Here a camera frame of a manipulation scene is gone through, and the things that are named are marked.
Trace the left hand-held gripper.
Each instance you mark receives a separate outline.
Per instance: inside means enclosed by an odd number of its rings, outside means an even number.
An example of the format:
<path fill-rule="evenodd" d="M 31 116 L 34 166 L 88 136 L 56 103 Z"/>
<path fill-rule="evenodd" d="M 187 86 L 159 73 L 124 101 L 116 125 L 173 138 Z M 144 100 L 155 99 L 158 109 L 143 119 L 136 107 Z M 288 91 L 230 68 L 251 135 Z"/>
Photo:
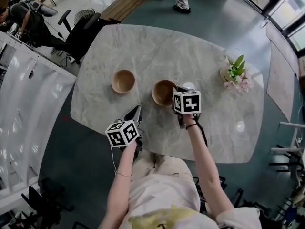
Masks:
<path fill-rule="evenodd" d="M 135 141 L 136 151 L 142 151 L 143 143 L 141 139 L 144 134 L 144 131 L 140 128 L 142 117 L 142 107 L 137 105 L 110 124 L 105 134 L 111 147 L 123 150 Z"/>

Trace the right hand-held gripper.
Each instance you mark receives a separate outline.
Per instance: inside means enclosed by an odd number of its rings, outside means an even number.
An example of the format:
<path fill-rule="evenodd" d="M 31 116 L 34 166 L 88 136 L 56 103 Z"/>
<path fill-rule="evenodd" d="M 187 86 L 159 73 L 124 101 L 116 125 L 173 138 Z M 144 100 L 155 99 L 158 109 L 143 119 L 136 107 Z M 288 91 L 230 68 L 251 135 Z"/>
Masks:
<path fill-rule="evenodd" d="M 177 86 L 173 91 L 172 109 L 177 115 L 178 123 L 181 129 L 186 128 L 183 115 L 193 115 L 195 121 L 198 121 L 202 112 L 202 94 L 194 89 L 187 89 Z"/>

